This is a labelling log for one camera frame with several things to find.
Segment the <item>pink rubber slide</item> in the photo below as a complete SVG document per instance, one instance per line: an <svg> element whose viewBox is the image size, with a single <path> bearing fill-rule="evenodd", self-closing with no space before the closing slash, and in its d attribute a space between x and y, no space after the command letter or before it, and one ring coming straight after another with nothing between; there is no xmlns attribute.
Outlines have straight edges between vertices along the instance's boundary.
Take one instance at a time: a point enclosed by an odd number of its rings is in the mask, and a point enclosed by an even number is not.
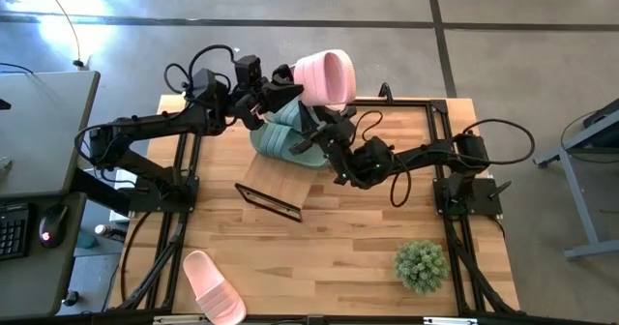
<svg viewBox="0 0 619 325"><path fill-rule="evenodd" d="M206 252L189 253L183 261L183 268L195 302L210 322L214 325L239 325L245 320L245 302Z"/></svg>
<svg viewBox="0 0 619 325"><path fill-rule="evenodd" d="M306 106L335 106L356 98L353 63L341 49L329 49L299 59L294 64L293 81L303 86L301 102Z"/></svg>

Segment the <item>silver metal bracket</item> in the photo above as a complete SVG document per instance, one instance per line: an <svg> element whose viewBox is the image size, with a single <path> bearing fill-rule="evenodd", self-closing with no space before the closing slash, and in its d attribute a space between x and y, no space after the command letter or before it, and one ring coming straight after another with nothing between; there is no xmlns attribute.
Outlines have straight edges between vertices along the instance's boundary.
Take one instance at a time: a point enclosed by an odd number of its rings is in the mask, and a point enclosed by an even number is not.
<svg viewBox="0 0 619 325"><path fill-rule="evenodd" d="M199 314L173 314L155 316L152 325L208 325L209 320Z"/></svg>
<svg viewBox="0 0 619 325"><path fill-rule="evenodd" d="M424 325L479 325L476 318L425 316Z"/></svg>

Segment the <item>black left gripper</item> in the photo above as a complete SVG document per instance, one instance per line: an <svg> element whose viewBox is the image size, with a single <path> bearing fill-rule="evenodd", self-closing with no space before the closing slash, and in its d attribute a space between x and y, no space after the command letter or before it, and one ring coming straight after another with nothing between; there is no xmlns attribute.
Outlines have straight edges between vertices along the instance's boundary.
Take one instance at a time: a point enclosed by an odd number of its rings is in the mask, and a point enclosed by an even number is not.
<svg viewBox="0 0 619 325"><path fill-rule="evenodd" d="M293 69L281 64L273 70L276 83L293 83ZM277 112L304 91L301 84L276 85L268 80L250 84L237 82L231 93L231 114L240 119L248 130L258 130L264 124L259 117L261 110Z"/></svg>

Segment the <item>small bottle white cap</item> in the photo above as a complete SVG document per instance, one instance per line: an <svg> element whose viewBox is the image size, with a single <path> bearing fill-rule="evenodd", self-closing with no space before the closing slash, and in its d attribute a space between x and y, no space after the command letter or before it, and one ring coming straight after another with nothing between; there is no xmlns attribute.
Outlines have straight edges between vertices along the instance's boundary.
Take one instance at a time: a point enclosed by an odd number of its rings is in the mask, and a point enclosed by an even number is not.
<svg viewBox="0 0 619 325"><path fill-rule="evenodd" d="M126 230L108 224L98 224L95 227L95 233L105 239L120 243L124 243L127 237Z"/></svg>

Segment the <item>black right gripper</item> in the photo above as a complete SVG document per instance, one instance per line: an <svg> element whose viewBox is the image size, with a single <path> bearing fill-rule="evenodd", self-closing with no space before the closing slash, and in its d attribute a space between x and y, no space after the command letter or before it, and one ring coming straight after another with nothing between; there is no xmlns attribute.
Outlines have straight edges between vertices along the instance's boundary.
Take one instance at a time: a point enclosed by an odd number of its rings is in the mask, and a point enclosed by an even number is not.
<svg viewBox="0 0 619 325"><path fill-rule="evenodd" d="M352 155L350 146L356 136L356 127L349 118L342 118L335 123L324 126L323 132L327 140L314 139L320 129L313 107L298 103L301 121L301 134L305 138L289 148L291 154L304 154L308 151L323 154L328 158L331 167L338 174L340 180L350 179L350 170L347 161Z"/></svg>

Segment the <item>wooden shelf black metal frame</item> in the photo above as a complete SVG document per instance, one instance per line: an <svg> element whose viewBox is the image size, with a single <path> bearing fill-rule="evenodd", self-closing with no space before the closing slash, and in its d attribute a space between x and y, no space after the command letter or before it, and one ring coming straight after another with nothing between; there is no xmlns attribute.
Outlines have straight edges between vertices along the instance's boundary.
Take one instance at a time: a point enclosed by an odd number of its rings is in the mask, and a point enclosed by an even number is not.
<svg viewBox="0 0 619 325"><path fill-rule="evenodd" d="M249 170L235 188L249 204L301 222L302 207L315 176L322 169L267 158L255 151Z"/></svg>

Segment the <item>grey metal table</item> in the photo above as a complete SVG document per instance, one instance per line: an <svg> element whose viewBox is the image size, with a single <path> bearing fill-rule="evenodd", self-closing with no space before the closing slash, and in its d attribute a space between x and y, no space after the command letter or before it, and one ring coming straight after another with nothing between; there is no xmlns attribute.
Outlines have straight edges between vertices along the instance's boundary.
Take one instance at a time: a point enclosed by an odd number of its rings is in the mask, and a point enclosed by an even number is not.
<svg viewBox="0 0 619 325"><path fill-rule="evenodd" d="M619 252L619 98L576 118L558 145L533 160L538 168L557 163L569 186L586 241L566 248L568 259Z"/></svg>

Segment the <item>black computer mouse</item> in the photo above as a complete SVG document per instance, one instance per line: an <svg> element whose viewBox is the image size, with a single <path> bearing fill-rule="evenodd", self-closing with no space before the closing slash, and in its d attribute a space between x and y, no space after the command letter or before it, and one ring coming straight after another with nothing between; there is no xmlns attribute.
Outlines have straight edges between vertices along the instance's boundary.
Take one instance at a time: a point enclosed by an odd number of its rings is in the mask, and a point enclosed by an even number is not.
<svg viewBox="0 0 619 325"><path fill-rule="evenodd" d="M59 247L66 236L66 217L69 206L66 204L53 204L43 213L39 223L39 239L46 249Z"/></svg>

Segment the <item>teal round object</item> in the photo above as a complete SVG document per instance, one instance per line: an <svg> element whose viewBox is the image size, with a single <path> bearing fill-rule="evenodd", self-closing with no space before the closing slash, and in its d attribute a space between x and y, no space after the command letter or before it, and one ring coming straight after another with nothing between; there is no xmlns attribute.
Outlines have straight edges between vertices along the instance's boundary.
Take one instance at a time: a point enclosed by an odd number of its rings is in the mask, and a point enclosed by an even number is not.
<svg viewBox="0 0 619 325"><path fill-rule="evenodd" d="M91 234L84 230L80 230L78 232L75 245L77 248L90 250L96 248L98 245L99 242L94 234Z"/></svg>

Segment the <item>light grey desk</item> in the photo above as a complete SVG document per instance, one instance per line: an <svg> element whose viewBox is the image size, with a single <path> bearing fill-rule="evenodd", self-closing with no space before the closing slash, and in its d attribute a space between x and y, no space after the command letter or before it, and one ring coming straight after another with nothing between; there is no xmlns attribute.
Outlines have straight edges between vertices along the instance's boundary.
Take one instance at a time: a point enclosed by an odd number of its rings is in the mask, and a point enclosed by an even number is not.
<svg viewBox="0 0 619 325"><path fill-rule="evenodd" d="M74 138L88 124L97 71L0 75L0 198L55 195L71 186Z"/></svg>

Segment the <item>black keyboard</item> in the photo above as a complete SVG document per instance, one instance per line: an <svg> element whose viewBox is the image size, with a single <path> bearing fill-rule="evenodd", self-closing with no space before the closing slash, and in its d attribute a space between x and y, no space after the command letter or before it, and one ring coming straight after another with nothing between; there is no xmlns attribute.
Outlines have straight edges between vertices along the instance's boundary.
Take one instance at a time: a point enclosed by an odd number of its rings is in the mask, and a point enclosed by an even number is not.
<svg viewBox="0 0 619 325"><path fill-rule="evenodd" d="M29 254L31 214L28 203L0 207L0 261Z"/></svg>

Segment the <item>small round artificial plant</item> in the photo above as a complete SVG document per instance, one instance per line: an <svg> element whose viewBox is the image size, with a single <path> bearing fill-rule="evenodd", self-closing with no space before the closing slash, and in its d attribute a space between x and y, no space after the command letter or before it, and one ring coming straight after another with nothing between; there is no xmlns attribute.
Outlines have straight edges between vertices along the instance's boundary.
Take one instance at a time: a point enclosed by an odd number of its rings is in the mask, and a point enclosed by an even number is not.
<svg viewBox="0 0 619 325"><path fill-rule="evenodd" d="M410 241L395 255L395 275L407 289L425 295L436 292L451 273L442 247L431 241Z"/></svg>

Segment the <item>dark grey desk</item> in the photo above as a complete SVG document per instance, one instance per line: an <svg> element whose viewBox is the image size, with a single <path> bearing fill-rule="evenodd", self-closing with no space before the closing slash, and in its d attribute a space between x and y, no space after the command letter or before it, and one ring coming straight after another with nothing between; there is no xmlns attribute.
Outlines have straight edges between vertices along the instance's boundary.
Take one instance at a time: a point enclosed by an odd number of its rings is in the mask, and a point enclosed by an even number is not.
<svg viewBox="0 0 619 325"><path fill-rule="evenodd" d="M30 223L28 255L0 261L0 321L53 316L68 290L74 262L74 249L86 204L86 195L74 192L59 197L38 197ZM68 207L64 218L65 237L53 249L39 238L40 217L51 205Z"/></svg>

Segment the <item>teal rubber slide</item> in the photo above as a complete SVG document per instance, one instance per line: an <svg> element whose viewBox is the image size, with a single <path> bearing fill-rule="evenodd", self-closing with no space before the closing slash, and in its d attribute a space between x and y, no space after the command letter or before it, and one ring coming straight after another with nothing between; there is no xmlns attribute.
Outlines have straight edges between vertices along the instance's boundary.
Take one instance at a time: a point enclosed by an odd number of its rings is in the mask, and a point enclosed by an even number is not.
<svg viewBox="0 0 619 325"><path fill-rule="evenodd" d="M293 155L289 152L291 146L302 140L304 139L296 130L276 123L265 123L260 129L250 131L251 145L264 157L296 163L311 169L325 168L328 161L324 154L308 151Z"/></svg>
<svg viewBox="0 0 619 325"><path fill-rule="evenodd" d="M268 112L264 115L265 119L269 123L276 123L291 127L292 129L300 132L302 130L302 121L299 109L299 99L287 103L277 112Z"/></svg>

